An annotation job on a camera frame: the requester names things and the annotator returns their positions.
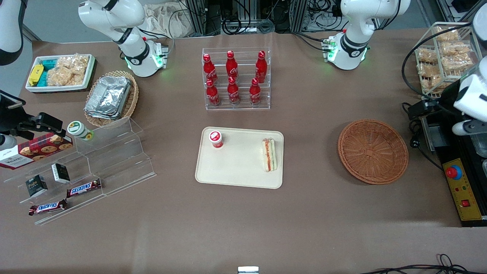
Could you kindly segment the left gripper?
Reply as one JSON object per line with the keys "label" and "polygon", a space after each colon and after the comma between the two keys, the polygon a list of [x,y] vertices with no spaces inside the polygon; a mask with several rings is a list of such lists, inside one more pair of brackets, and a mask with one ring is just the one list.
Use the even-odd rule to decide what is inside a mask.
{"label": "left gripper", "polygon": [[[486,95],[486,77],[473,73],[448,85],[439,99],[439,104],[448,110],[456,110],[485,123],[487,121]],[[420,103],[407,108],[407,117],[418,119],[438,110],[436,100],[422,99]]]}

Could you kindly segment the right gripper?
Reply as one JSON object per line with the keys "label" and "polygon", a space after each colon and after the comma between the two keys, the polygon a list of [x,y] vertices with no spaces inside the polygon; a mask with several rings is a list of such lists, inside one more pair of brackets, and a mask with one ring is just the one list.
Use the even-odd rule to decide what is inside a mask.
{"label": "right gripper", "polygon": [[[65,134],[62,128],[63,122],[47,113],[41,112],[37,116],[28,119],[28,114],[23,109],[26,101],[1,91],[0,100],[0,132],[10,134],[23,139],[34,139],[36,132],[52,132],[54,134]],[[26,128],[18,128],[19,124],[26,122]]]}

